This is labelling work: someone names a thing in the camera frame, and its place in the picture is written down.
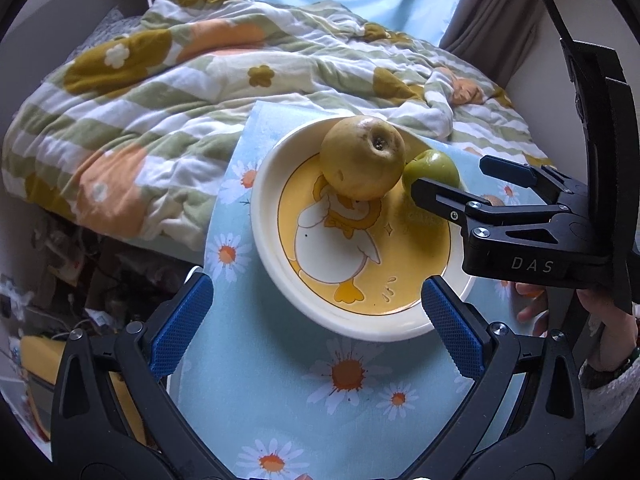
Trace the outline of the person's right hand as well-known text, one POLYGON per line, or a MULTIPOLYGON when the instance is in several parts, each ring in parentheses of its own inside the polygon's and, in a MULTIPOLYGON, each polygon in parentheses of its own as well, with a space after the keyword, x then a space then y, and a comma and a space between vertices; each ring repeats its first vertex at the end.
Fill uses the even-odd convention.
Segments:
MULTIPOLYGON (((631 356, 637 347, 639 329, 637 319, 615 307, 613 300, 593 290, 578 290, 582 308, 589 314, 588 321, 596 328, 597 342, 593 345, 588 364, 596 371, 613 373, 631 356)), ((533 335, 541 336, 549 328, 548 294, 529 298, 529 304, 520 311, 520 322, 534 321, 533 335)))

